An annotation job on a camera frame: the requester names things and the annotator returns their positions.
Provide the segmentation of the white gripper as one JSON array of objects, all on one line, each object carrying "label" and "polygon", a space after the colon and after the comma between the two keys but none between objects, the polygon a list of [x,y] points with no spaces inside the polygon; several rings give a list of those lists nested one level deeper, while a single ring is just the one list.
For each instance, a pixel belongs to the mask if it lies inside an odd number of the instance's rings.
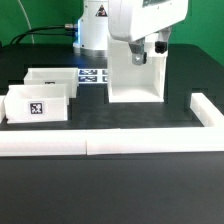
[{"label": "white gripper", "polygon": [[140,66],[147,62],[143,37],[159,31],[155,52],[165,53],[170,26],[183,21],[187,11],[188,0],[108,0],[109,33],[113,39],[131,42],[132,63]]}]

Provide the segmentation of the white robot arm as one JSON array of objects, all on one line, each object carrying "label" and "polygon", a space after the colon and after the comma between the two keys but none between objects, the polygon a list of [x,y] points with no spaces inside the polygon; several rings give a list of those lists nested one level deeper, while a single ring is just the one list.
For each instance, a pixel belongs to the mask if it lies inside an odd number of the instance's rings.
[{"label": "white robot arm", "polygon": [[75,24],[75,53],[106,57],[107,35],[127,42],[132,63],[146,63],[145,39],[157,33],[156,53],[168,49],[172,26],[186,18],[189,0],[83,0],[84,11]]}]

